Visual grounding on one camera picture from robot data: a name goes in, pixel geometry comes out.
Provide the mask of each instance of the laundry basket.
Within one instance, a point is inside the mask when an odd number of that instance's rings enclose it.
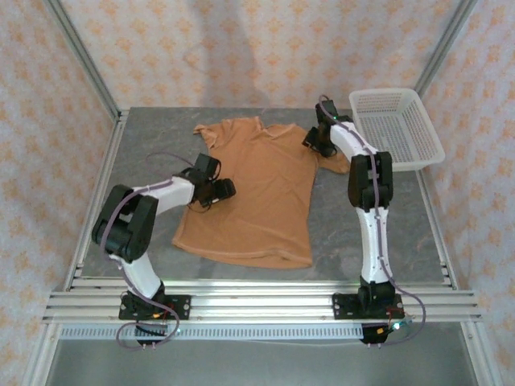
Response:
[[[418,94],[409,88],[351,92],[356,130],[376,149],[389,151],[393,171],[419,170],[445,159],[442,144]]]

